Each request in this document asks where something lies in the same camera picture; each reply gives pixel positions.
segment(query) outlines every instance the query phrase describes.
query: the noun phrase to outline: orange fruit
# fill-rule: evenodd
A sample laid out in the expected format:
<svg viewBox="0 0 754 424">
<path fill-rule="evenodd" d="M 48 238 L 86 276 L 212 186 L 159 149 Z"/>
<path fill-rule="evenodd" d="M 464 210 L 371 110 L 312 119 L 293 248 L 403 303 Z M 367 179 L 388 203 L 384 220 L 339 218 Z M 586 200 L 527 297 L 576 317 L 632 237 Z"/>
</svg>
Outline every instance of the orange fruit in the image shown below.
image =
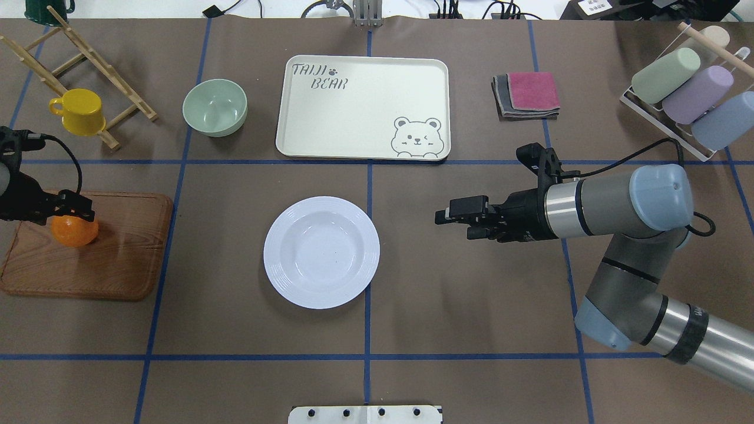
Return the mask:
<svg viewBox="0 0 754 424">
<path fill-rule="evenodd" d="M 52 217 L 50 231 L 55 240 L 68 247 L 81 247 L 97 238 L 100 223 L 94 218 L 90 223 L 78 217 Z"/>
</svg>

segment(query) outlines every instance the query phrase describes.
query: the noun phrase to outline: bear ear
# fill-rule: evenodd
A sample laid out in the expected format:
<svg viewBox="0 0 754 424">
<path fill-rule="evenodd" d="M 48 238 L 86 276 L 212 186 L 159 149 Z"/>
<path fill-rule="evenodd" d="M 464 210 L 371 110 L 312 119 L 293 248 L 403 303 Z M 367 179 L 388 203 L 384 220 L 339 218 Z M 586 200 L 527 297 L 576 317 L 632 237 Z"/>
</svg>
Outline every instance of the bear ear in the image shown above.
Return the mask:
<svg viewBox="0 0 754 424">
<path fill-rule="evenodd" d="M 409 119 L 401 116 L 400 118 L 396 119 L 393 124 L 395 125 L 395 128 L 401 128 L 402 126 L 408 123 L 409 123 Z"/>
<path fill-rule="evenodd" d="M 425 121 L 426 124 L 429 124 L 432 128 L 435 130 L 440 129 L 440 120 L 435 118 L 429 118 L 427 121 Z"/>
</svg>

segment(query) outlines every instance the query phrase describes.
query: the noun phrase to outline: pink towel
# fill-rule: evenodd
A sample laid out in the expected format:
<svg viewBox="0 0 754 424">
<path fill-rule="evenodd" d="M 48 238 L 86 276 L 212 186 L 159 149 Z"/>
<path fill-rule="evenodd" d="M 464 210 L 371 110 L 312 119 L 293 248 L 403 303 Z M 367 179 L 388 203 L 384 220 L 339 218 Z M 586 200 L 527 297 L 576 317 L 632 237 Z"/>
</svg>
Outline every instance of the pink towel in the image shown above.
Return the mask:
<svg viewBox="0 0 754 424">
<path fill-rule="evenodd" d="M 555 79 L 549 72 L 508 74 L 510 104 L 518 110 L 553 110 L 560 107 Z"/>
</svg>

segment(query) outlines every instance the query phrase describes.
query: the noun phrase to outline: white floor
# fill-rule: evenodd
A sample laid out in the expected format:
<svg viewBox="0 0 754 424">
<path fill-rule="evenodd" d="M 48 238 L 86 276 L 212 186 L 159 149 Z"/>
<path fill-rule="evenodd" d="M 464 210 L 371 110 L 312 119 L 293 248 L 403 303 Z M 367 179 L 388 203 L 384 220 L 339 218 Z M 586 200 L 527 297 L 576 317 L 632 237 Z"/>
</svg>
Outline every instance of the white floor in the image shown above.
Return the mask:
<svg viewBox="0 0 754 424">
<path fill-rule="evenodd" d="M 300 17 L 301 13 L 314 0 L 261 0 L 264 17 Z M 542 19 L 558 19 L 566 7 L 568 0 L 516 0 L 521 11 L 535 14 Z M 74 17 L 201 17 L 201 12 L 212 4 L 225 9 L 235 3 L 235 0 L 80 0 L 76 5 Z M 490 0 L 460 0 L 459 10 L 464 18 L 479 19 Z M 24 2 L 21 0 L 0 2 L 0 17 L 23 17 Z M 498 11 L 499 6 L 492 8 Z M 383 16 L 403 15 L 410 17 L 426 17 L 437 11 L 433 0 L 383 0 Z M 754 21 L 754 0 L 741 0 L 734 9 L 746 21 Z M 259 4 L 256 0 L 241 0 L 231 14 L 244 17 L 259 17 Z M 324 6 L 312 10 L 309 16 L 324 17 L 345 14 L 331 11 Z M 731 15 L 725 20 L 735 20 Z"/>
</svg>

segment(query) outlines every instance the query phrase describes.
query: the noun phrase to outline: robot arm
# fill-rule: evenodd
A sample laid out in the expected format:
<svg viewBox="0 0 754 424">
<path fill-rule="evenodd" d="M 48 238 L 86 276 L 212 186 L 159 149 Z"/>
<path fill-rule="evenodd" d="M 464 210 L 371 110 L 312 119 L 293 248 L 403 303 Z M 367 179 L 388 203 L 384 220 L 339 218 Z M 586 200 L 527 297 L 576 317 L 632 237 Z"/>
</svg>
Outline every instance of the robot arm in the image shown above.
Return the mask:
<svg viewBox="0 0 754 424">
<path fill-rule="evenodd" d="M 534 143 L 516 156 L 537 174 L 537 189 L 515 192 L 503 204 L 483 195 L 453 199 L 435 223 L 465 223 L 468 239 L 499 242 L 614 234 L 576 327 L 613 349 L 641 343 L 754 393 L 754 334 L 656 291 L 694 213 L 682 167 L 644 166 L 564 183 L 580 173 L 563 171 L 553 149 Z"/>
<path fill-rule="evenodd" d="M 42 190 L 36 180 L 20 171 L 21 152 L 41 150 L 45 140 L 57 141 L 47 134 L 0 126 L 0 219 L 44 225 L 48 217 L 71 215 L 93 221 L 92 201 L 78 194 L 80 185 L 76 192 L 61 190 L 54 195 Z"/>
</svg>

